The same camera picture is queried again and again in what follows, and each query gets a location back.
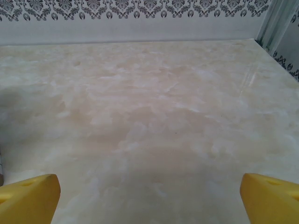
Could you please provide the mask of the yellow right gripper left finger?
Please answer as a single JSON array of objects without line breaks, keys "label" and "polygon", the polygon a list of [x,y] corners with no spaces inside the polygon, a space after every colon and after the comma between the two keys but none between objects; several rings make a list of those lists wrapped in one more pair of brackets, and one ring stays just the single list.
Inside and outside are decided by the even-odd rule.
[{"label": "yellow right gripper left finger", "polygon": [[61,188],[56,174],[40,175],[1,186],[2,224],[50,224]]}]

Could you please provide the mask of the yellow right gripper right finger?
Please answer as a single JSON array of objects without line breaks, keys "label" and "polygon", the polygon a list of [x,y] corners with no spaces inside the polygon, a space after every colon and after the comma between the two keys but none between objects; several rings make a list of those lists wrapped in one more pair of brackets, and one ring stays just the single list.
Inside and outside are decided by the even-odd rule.
[{"label": "yellow right gripper right finger", "polygon": [[246,173],[240,195],[251,224],[297,224],[299,185],[269,176]]}]

